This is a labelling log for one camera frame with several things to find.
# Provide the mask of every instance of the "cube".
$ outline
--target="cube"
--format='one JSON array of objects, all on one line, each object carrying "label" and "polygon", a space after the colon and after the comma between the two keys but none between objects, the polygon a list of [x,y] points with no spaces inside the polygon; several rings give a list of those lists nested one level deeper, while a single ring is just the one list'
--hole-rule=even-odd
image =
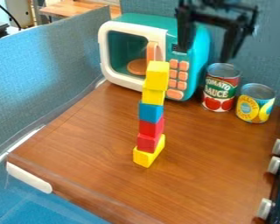
[{"label": "cube", "polygon": [[136,141],[136,147],[139,151],[154,153],[159,139],[160,136],[151,137],[139,133]]},{"label": "cube", "polygon": [[165,119],[162,116],[158,122],[139,121],[139,133],[148,137],[158,137],[164,132]]},{"label": "cube", "polygon": [[157,143],[157,148],[154,153],[149,153],[139,150],[137,147],[133,150],[133,161],[134,163],[141,165],[143,167],[149,168],[151,164],[155,161],[158,155],[161,153],[165,147],[165,135],[161,135]]},{"label": "cube", "polygon": [[164,105],[165,91],[151,90],[143,88],[142,90],[142,103],[153,105]]},{"label": "cube", "polygon": [[153,105],[153,104],[146,104],[139,102],[138,106],[138,115],[139,120],[146,121],[148,123],[157,123],[161,116],[164,113],[164,107]]},{"label": "cube", "polygon": [[166,91],[168,88],[170,66],[165,61],[151,60],[147,66],[144,88]]}]

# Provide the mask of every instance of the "toy microwave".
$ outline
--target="toy microwave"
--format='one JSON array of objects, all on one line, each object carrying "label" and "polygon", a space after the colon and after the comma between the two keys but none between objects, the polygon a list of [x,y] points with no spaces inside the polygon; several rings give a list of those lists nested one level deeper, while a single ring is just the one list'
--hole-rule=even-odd
[{"label": "toy microwave", "polygon": [[179,52],[175,18],[136,13],[106,22],[98,38],[101,71],[107,80],[142,91],[147,63],[168,61],[171,70],[166,97],[177,101],[193,95],[210,49],[209,33],[202,25],[197,25],[192,47]]}]

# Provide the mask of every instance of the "wooden surface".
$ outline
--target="wooden surface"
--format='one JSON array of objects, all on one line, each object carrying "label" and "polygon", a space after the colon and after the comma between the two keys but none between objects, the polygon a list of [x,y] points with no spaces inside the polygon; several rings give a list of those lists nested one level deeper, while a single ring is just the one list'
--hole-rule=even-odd
[{"label": "wooden surface", "polygon": [[[76,15],[80,15],[87,11],[97,10],[106,5],[107,4],[105,3],[64,1],[48,5],[40,9],[39,11],[41,11],[42,14],[46,14],[53,17],[69,18]],[[110,5],[110,12],[112,18],[117,18],[121,15],[121,10],[119,6]]]},{"label": "wooden surface", "polygon": [[166,146],[150,169],[132,162],[141,94],[108,82],[8,160],[58,195],[115,223],[261,223],[273,176],[280,108],[265,124],[206,111],[198,99],[165,102]]}]

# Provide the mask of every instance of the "can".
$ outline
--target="can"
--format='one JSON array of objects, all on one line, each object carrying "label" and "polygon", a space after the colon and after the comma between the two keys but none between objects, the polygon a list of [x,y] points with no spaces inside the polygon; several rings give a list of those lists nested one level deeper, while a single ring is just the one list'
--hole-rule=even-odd
[{"label": "can", "polygon": [[241,88],[236,115],[248,123],[264,123],[269,119],[276,92],[265,85],[249,83]]},{"label": "can", "polygon": [[214,63],[206,70],[202,105],[215,112],[229,111],[234,106],[241,72],[232,64]]}]

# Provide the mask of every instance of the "microwave keypad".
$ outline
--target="microwave keypad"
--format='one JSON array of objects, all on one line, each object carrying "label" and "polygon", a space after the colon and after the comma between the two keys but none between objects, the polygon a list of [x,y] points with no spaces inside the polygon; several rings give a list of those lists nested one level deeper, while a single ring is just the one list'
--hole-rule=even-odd
[{"label": "microwave keypad", "polygon": [[179,62],[177,59],[171,59],[169,63],[171,70],[167,96],[175,100],[181,100],[184,97],[184,91],[187,89],[190,65],[188,61],[182,60]]}]

